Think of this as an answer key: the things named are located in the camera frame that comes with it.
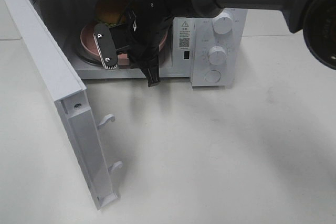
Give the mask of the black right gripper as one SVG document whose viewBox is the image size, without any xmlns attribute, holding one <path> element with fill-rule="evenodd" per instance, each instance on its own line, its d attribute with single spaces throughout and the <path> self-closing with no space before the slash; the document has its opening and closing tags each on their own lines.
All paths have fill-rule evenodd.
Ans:
<svg viewBox="0 0 336 224">
<path fill-rule="evenodd" d="M 172 26 L 173 17 L 129 16 L 127 54 L 133 67 L 139 68 L 148 81 L 148 87 L 160 83 L 160 43 Z"/>
</svg>

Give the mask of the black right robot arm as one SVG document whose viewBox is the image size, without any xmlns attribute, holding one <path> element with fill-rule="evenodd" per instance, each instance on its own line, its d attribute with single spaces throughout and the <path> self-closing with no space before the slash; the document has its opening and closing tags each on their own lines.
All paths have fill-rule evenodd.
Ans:
<svg viewBox="0 0 336 224">
<path fill-rule="evenodd" d="M 335 0 L 134 0 L 127 10 L 134 41 L 129 57 L 149 86 L 160 82 L 158 44 L 175 17 L 213 18 L 225 8 L 282 12 L 291 33 L 303 32 L 312 55 L 335 68 Z"/>
</svg>

